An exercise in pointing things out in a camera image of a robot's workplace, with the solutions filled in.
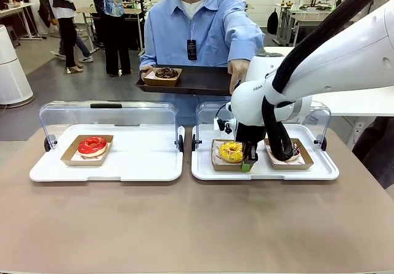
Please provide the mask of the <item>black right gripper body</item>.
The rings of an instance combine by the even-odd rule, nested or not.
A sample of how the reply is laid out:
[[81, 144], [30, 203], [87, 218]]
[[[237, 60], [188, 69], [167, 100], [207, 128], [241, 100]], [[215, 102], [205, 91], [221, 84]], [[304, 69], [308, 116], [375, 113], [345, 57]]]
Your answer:
[[247, 126], [238, 123], [235, 132], [235, 141], [245, 144], [245, 146], [253, 146], [257, 148], [260, 141], [266, 136], [265, 126]]

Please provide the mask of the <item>person's left hand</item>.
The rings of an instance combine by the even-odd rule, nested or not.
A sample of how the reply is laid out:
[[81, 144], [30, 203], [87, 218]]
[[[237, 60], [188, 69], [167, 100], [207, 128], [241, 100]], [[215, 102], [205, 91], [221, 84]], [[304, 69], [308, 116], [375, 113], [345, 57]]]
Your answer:
[[245, 59], [235, 59], [228, 62], [228, 73], [231, 75], [230, 94], [233, 93], [238, 82], [246, 76], [249, 65], [250, 61]]

